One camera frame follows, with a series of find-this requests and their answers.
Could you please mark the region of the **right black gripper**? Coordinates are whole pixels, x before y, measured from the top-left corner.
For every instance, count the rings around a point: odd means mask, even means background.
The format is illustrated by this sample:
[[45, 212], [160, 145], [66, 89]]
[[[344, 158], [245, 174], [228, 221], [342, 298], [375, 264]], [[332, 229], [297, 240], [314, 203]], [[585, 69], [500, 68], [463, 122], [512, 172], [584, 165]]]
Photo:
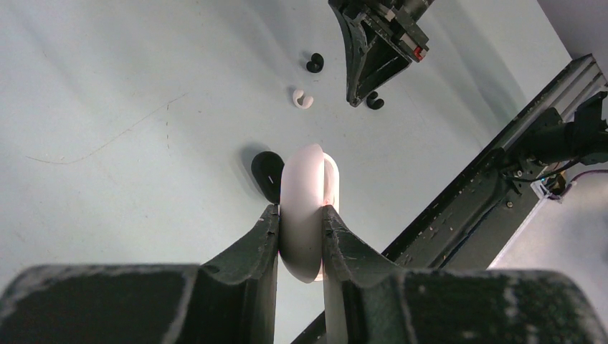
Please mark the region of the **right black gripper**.
[[345, 47], [346, 101], [357, 108], [390, 79], [421, 62], [428, 36], [418, 25], [433, 1], [329, 1]]

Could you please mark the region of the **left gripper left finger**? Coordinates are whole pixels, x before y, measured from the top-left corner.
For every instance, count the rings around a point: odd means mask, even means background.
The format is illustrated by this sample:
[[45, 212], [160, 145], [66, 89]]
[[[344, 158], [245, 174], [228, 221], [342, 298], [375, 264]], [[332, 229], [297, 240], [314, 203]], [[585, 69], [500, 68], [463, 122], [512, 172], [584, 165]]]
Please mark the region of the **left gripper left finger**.
[[1, 296], [3, 343], [271, 343], [278, 207], [204, 264], [38, 265]]

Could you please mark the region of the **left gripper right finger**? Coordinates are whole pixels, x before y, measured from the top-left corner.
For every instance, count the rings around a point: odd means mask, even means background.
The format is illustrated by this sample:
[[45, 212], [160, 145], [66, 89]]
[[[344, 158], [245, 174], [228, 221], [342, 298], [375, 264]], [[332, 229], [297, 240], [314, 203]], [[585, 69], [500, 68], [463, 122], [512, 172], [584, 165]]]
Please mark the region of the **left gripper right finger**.
[[542, 270], [406, 269], [322, 209], [328, 343], [605, 343], [586, 295]]

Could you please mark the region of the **white earbud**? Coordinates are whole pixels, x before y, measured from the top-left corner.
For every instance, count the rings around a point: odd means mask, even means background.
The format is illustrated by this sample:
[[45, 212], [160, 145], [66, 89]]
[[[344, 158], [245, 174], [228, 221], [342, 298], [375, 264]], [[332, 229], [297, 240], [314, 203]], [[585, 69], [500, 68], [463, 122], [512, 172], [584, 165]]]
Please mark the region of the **white earbud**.
[[314, 98], [310, 95], [305, 94], [304, 90], [296, 89], [292, 93], [292, 100], [294, 106], [301, 110], [309, 109], [314, 102]]

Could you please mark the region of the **white earbud charging case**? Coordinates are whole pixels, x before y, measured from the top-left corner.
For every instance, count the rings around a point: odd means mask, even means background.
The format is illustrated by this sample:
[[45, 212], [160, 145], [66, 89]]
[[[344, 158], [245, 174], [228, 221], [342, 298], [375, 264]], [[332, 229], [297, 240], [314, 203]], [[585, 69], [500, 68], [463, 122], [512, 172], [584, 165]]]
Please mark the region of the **white earbud charging case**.
[[324, 206], [340, 209], [340, 172], [314, 143], [289, 157], [280, 182], [280, 257], [289, 273], [306, 284], [323, 279]]

